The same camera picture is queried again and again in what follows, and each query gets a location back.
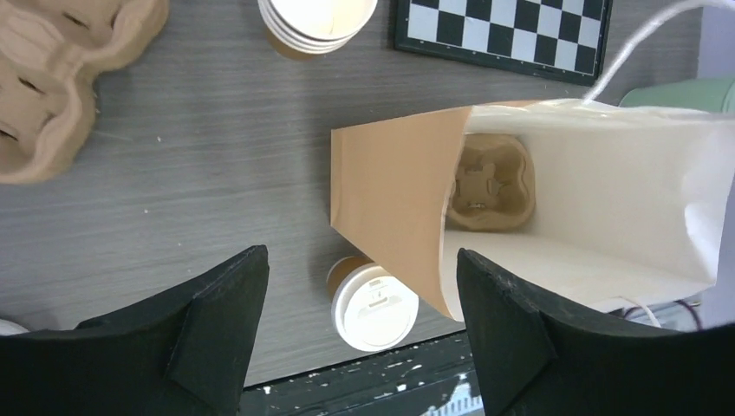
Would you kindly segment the brown paper coffee cup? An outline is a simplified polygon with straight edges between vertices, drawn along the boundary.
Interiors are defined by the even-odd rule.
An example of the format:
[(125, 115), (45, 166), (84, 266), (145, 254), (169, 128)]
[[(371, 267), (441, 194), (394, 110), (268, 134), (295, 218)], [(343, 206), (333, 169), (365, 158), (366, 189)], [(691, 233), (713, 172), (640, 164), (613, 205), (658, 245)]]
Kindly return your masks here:
[(371, 263), (373, 263), (373, 261), (369, 257), (364, 256), (344, 257), (337, 261), (327, 274), (326, 289), (329, 300), (333, 300), (340, 284), (350, 273), (359, 269), (361, 266)]

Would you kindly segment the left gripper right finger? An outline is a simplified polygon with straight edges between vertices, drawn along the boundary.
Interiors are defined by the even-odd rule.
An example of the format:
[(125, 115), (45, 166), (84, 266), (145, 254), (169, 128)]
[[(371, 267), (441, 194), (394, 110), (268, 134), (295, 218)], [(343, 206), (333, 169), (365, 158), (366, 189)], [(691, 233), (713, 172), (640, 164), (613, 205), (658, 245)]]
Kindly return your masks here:
[(457, 255), (459, 297), (488, 415), (731, 415), (734, 327), (656, 328)]

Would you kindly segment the white plastic cup lid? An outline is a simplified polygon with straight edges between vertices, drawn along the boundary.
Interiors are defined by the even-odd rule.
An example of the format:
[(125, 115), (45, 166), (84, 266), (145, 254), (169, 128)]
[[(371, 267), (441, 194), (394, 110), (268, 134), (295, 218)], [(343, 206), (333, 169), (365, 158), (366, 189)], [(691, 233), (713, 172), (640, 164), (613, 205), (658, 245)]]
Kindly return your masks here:
[(375, 353), (402, 342), (416, 322), (419, 297), (379, 264), (350, 273), (331, 301), (331, 319), (352, 348)]

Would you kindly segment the brown paper bag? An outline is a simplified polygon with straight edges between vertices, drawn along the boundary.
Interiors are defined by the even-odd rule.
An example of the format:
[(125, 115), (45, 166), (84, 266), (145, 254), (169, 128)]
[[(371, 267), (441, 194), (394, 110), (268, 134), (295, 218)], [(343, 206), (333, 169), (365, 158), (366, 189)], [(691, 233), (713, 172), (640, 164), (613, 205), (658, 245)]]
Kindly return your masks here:
[(463, 321), (474, 250), (592, 309), (678, 300), (717, 280), (734, 118), (598, 96), (678, 1), (580, 99), (506, 101), (331, 133), (330, 223), (438, 312)]

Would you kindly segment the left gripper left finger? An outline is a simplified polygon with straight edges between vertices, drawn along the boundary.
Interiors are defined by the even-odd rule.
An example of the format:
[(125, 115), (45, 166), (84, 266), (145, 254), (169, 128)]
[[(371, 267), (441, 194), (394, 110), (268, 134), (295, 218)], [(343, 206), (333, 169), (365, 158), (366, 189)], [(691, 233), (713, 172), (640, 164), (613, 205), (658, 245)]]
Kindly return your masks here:
[(254, 245), (70, 330), (4, 336), (2, 414), (236, 414), (269, 271)]

